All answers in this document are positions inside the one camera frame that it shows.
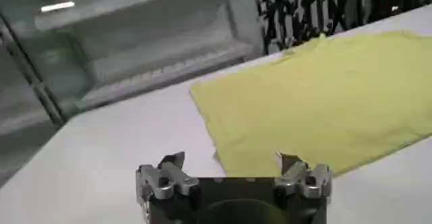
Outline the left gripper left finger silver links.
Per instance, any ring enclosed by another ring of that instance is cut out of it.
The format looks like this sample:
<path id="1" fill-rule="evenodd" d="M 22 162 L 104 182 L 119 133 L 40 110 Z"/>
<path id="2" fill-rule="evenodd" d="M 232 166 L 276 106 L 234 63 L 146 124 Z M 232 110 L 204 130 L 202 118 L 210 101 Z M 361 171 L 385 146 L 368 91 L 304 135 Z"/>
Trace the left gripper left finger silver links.
<path id="1" fill-rule="evenodd" d="M 199 179 L 182 171 L 186 153 L 184 151 L 165 155 L 159 164 L 139 165 L 136 178 L 136 201 L 145 205 L 151 198 L 169 200 L 175 194 L 192 196 L 199 190 Z"/>

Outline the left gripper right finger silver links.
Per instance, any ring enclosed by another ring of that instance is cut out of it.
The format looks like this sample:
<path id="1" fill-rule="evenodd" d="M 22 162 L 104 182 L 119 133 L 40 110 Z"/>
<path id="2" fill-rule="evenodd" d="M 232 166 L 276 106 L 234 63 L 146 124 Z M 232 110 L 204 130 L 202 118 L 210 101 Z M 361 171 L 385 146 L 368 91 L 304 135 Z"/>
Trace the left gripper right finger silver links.
<path id="1" fill-rule="evenodd" d="M 281 175 L 274 178 L 275 188 L 285 196 L 301 194 L 308 199 L 329 198 L 332 193 L 332 171 L 329 165 L 310 168 L 297 155 L 276 153 Z"/>

